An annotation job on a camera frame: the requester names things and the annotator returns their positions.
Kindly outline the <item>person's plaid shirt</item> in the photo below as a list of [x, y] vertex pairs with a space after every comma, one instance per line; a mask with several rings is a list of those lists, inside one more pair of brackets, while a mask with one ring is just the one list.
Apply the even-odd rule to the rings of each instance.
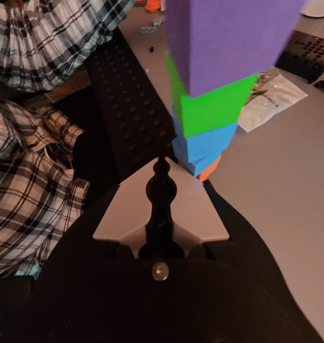
[[90, 183], [72, 165], [82, 133], [60, 111], [0, 96], [0, 278], [37, 278], [83, 213]]

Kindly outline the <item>purple foam cube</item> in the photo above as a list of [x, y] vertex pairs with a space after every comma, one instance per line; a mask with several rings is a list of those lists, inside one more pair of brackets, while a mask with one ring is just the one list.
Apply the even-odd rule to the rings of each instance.
[[302, 0], [166, 1], [167, 46], [191, 98], [272, 67]]

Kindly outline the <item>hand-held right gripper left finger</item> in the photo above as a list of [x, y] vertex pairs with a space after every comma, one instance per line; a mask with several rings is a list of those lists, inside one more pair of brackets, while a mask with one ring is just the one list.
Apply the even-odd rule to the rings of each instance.
[[135, 258], [147, 242], [146, 225], [152, 204], [146, 194], [148, 181], [155, 175], [153, 159], [122, 181], [103, 218], [93, 234], [97, 241], [117, 242], [130, 247]]

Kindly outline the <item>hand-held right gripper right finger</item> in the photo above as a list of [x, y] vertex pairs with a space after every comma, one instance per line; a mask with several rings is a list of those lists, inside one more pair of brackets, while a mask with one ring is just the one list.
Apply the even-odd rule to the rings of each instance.
[[226, 230], [204, 184], [189, 172], [164, 157], [168, 164], [168, 176], [176, 185], [176, 196], [171, 202], [173, 242], [187, 257], [195, 246], [209, 242], [227, 241]]

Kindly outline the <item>blue foam cube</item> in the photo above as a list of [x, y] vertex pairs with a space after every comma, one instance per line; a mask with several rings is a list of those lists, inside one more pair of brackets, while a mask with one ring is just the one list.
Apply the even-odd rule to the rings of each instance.
[[217, 156], [216, 154], [209, 155], [207, 157], [200, 158], [192, 162], [178, 161], [178, 164], [185, 170], [187, 170], [190, 174], [192, 174], [194, 177], [197, 177], [204, 169], [206, 169], [214, 161], [216, 161], [219, 156]]
[[209, 156], [219, 156], [225, 150], [236, 132], [237, 123], [219, 127], [199, 134], [184, 136], [180, 121], [172, 105], [172, 120], [175, 139], [172, 141], [174, 154], [190, 163]]

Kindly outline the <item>green foam cube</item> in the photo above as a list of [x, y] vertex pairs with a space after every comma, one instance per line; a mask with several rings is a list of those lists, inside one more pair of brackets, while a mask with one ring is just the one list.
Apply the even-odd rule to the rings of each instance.
[[258, 74], [191, 98], [174, 66], [169, 50], [164, 51], [174, 114], [184, 137], [236, 123]]

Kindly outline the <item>black perforated building plate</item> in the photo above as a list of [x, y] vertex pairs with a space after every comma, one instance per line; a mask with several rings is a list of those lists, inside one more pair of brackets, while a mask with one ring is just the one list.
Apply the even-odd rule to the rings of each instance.
[[324, 73], [324, 38], [293, 31], [275, 67], [316, 82]]

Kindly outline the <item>white book stand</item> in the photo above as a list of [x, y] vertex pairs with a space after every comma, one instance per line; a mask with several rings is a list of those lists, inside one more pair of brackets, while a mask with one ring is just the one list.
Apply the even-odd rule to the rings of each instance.
[[324, 18], [324, 0], [306, 0], [300, 13], [310, 18]]

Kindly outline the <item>orange foam cube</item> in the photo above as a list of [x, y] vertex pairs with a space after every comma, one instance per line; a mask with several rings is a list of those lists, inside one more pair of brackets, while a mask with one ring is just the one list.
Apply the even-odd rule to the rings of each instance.
[[218, 157], [216, 161], [214, 161], [209, 167], [204, 169], [197, 177], [200, 182], [204, 182], [208, 180], [209, 176], [216, 170], [220, 160], [221, 160], [222, 155]]

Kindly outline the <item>clear bag of building parts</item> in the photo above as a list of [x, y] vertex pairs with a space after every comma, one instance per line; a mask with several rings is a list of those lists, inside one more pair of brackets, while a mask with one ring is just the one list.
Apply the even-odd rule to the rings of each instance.
[[277, 68], [270, 68], [259, 74], [245, 106], [241, 109], [238, 126], [247, 133], [251, 132], [307, 96], [307, 93], [284, 77]]

